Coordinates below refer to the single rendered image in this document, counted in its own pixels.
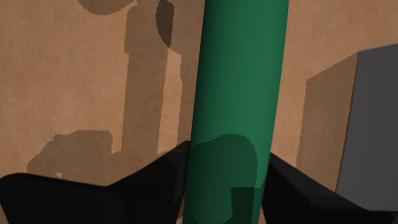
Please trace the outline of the green cylinder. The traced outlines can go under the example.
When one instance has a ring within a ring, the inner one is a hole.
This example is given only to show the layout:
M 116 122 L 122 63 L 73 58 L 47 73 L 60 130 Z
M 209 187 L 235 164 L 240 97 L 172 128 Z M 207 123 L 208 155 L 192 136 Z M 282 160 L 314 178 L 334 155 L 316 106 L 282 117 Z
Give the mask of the green cylinder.
M 258 224 L 289 0 L 205 0 L 182 224 Z

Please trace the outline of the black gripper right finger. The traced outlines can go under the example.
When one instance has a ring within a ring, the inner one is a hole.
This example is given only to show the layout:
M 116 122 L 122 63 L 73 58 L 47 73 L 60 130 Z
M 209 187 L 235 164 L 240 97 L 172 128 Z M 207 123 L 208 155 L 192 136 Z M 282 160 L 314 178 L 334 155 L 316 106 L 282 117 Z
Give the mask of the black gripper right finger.
M 267 224 L 398 224 L 398 211 L 361 208 L 273 153 L 262 211 Z

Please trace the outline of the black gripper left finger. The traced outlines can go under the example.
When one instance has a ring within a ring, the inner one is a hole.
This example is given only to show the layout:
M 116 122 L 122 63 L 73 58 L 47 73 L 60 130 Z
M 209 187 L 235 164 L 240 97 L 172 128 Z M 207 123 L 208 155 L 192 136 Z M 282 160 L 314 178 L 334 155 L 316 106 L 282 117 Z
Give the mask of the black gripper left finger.
M 108 186 L 29 173 L 0 178 L 9 224 L 176 224 L 190 141 Z

